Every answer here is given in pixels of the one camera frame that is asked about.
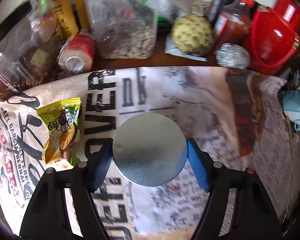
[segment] foil ball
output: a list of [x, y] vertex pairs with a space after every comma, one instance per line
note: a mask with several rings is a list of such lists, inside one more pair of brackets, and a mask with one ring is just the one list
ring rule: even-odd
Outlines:
[[245, 48], [224, 43], [216, 53], [217, 63], [222, 67], [245, 69], [250, 65], [250, 55]]

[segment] round silver lid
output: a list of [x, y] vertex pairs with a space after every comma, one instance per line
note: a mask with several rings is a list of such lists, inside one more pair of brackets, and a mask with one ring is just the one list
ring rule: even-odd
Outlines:
[[147, 187], [160, 186], [183, 169], [187, 159], [186, 138], [168, 117], [139, 114], [118, 129], [113, 158], [129, 181]]

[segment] yellow package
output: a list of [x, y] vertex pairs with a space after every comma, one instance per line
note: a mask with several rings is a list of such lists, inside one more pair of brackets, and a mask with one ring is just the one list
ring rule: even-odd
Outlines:
[[49, 131], [49, 139], [42, 150], [45, 164], [67, 160], [72, 166], [79, 163], [76, 145], [80, 138], [78, 129], [81, 109], [80, 98], [64, 99], [37, 110], [38, 116]]

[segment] silver screw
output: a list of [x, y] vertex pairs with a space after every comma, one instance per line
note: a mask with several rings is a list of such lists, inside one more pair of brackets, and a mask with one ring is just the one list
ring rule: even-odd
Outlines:
[[87, 166], [87, 163], [86, 163], [86, 162], [79, 162], [79, 163], [78, 163], [78, 167], [79, 167], [79, 168], [84, 168], [85, 166]]
[[53, 168], [47, 168], [47, 169], [46, 169], [46, 173], [47, 173], [47, 174], [53, 173]]
[[220, 169], [222, 167], [222, 163], [221, 162], [215, 162], [215, 163], [213, 163], [213, 166], [217, 169]]

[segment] snack packet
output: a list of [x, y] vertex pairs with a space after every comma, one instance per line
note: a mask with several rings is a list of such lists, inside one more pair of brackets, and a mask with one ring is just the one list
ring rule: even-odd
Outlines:
[[42, 160], [47, 167], [54, 167], [56, 170], [70, 169], [79, 163], [75, 143], [80, 138], [80, 109], [81, 99], [69, 98], [37, 110], [38, 116], [49, 131], [49, 139], [42, 150]]

